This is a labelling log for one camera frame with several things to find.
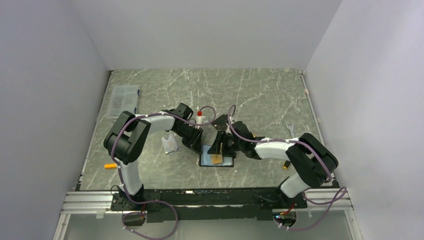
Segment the black leather card holder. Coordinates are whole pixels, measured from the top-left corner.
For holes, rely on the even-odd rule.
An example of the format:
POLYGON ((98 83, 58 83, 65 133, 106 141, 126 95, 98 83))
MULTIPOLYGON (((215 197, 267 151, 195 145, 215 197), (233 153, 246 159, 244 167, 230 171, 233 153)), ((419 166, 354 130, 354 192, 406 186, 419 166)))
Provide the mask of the black leather card holder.
POLYGON ((226 167, 232 168, 234 166, 234 159, 221 154, 209 154, 210 145, 203 145, 199 154, 198 165, 200 167, 226 167))

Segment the black card sleeve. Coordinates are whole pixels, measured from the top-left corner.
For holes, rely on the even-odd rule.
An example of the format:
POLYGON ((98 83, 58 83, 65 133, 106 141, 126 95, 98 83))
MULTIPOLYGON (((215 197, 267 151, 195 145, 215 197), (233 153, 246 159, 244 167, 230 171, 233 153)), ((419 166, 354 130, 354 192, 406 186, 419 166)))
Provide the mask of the black card sleeve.
POLYGON ((214 121, 211 122, 211 125, 217 131, 223 131, 223 132, 225 132, 227 130, 227 128, 228 128, 228 115, 227 114, 220 115, 214 121))

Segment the clear plastic screw box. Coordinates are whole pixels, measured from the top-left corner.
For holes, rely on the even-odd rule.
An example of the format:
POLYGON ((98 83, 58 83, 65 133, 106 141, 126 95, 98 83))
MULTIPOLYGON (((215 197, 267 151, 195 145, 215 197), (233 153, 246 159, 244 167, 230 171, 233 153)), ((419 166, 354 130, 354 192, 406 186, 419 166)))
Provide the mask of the clear plastic screw box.
POLYGON ((128 111, 137 113, 140 89, 138 85, 116 85, 112 88, 106 118, 117 119, 119 115, 128 111))

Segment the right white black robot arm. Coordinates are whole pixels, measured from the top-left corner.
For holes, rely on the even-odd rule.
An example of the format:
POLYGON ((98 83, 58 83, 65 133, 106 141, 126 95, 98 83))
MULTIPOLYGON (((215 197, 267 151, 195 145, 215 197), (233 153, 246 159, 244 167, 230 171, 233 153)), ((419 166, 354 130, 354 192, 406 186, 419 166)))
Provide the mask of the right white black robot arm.
POLYGON ((293 165, 295 174, 283 180, 275 194, 282 208, 289 207, 301 192, 330 181, 339 166, 337 158, 310 133, 291 139, 254 136, 242 121, 219 130, 207 150, 208 155, 221 158, 235 158, 237 152, 250 159, 279 159, 293 165))

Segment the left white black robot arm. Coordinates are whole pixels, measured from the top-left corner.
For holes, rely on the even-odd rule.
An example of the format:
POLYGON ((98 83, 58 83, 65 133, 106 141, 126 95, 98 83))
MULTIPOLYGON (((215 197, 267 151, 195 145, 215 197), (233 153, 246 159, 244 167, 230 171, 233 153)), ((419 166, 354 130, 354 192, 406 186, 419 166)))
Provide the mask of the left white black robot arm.
POLYGON ((121 180, 119 188, 124 204, 131 210, 139 209, 144 203, 144 185, 140 179, 137 160, 147 137, 161 131, 172 131, 181 137, 182 144, 195 153, 200 153, 203 129, 206 122, 201 111, 197 114, 186 104, 147 115, 123 111, 106 135, 103 146, 117 163, 121 180))

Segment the silver credit card stack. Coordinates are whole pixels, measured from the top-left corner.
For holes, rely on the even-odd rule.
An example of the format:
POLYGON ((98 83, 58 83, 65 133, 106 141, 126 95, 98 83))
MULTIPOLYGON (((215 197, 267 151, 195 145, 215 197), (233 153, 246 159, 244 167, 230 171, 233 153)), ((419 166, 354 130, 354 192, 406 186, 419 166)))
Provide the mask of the silver credit card stack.
POLYGON ((166 154, 176 152, 179 149, 176 139, 172 133, 162 137, 161 142, 166 154))

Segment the yellow tipped black tool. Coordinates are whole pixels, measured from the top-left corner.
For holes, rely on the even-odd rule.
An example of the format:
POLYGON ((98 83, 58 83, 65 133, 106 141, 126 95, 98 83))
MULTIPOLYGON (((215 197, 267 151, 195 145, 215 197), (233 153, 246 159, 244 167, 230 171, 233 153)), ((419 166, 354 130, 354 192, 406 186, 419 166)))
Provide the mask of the yellow tipped black tool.
POLYGON ((287 170, 287 169, 290 167, 290 165, 291 165, 291 161, 286 160, 286 161, 283 163, 283 169, 284 169, 284 170, 287 170))

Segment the silver wrench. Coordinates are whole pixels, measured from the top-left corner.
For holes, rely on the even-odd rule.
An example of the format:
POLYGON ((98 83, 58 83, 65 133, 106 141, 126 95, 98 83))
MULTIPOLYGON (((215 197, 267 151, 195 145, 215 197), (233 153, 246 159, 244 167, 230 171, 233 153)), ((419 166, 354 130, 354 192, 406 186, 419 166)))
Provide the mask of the silver wrench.
POLYGON ((295 134, 295 125, 292 122, 287 122, 285 124, 286 128, 289 130, 290 137, 293 139, 296 137, 295 134))

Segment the aluminium frame rail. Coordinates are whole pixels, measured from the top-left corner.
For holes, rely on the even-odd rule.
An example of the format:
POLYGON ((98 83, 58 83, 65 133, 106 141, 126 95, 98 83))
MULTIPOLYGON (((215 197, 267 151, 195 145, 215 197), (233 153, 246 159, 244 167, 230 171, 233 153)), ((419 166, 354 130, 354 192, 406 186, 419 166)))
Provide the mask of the aluminium frame rail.
MULTIPOLYGON (((306 201, 307 208, 296 209, 294 212, 278 211, 274 213, 285 212, 288 216, 294 216, 300 213, 307 213, 309 218, 314 214, 320 214, 325 210, 330 211, 353 211, 353 205, 348 193, 333 203, 329 203, 333 196, 337 193, 336 188, 312 189, 308 190, 305 195, 310 201, 306 201)), ((64 203, 61 208, 62 214, 94 214, 98 218, 102 218, 105 214, 127 214, 131 212, 146 211, 111 211, 111 201, 113 194, 117 191, 70 191, 66 194, 64 203)))

